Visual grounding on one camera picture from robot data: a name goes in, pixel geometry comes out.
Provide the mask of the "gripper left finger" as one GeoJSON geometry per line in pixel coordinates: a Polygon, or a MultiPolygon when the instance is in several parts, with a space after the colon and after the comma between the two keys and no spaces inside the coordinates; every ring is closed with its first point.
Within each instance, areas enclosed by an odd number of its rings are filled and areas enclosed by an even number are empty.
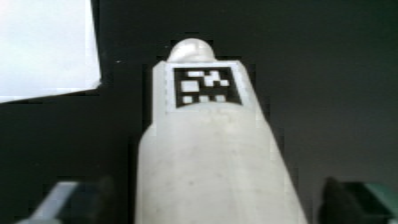
{"type": "Polygon", "coordinates": [[[59,182],[33,215],[17,224],[112,224],[114,186],[109,181],[59,182]]]}

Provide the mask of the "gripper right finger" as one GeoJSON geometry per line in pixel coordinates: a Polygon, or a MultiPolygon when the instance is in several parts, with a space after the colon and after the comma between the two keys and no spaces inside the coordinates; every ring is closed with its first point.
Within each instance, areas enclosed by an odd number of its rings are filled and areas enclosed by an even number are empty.
{"type": "Polygon", "coordinates": [[[319,224],[398,224],[398,190],[377,182],[329,178],[319,224]]]}

